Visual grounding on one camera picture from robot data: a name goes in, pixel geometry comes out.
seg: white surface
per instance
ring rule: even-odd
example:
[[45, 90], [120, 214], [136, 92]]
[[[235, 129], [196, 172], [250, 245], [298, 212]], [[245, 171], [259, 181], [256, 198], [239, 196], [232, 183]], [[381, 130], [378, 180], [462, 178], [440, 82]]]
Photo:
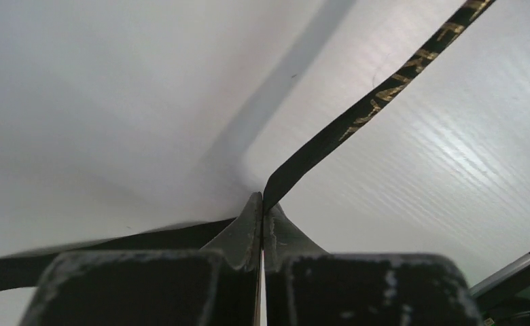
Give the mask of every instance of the white surface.
[[[234, 216], [460, 4], [0, 1], [0, 256]], [[470, 284], [530, 251], [530, 3], [498, 1], [281, 203], [330, 251], [441, 253]]]

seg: black strap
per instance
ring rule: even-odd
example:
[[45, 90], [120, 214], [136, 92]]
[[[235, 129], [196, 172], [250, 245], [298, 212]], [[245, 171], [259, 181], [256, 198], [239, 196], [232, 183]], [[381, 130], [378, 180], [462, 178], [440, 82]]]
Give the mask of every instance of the black strap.
[[[391, 102], [493, 2], [495, 0], [467, 0], [403, 67], [327, 125], [283, 163], [267, 181], [263, 194], [264, 212], [268, 212], [312, 167]], [[84, 247], [82, 250], [198, 249], [217, 236], [230, 222], [231, 220], [227, 220], [181, 230], [137, 234]], [[42, 271], [58, 254], [0, 259], [0, 291], [35, 286]]]
[[269, 177], [263, 191], [267, 213], [303, 176], [391, 102], [495, 0], [467, 0], [391, 77], [305, 143]]

